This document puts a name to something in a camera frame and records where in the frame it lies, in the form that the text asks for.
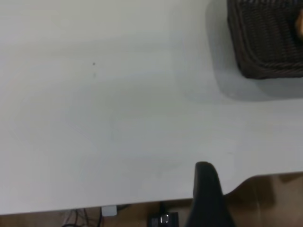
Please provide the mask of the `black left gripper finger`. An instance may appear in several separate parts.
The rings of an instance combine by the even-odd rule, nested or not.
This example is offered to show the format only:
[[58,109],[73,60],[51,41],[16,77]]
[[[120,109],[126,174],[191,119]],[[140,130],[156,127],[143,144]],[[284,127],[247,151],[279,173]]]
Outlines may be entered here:
[[208,162],[195,165],[192,208],[187,227],[234,227],[215,167]]

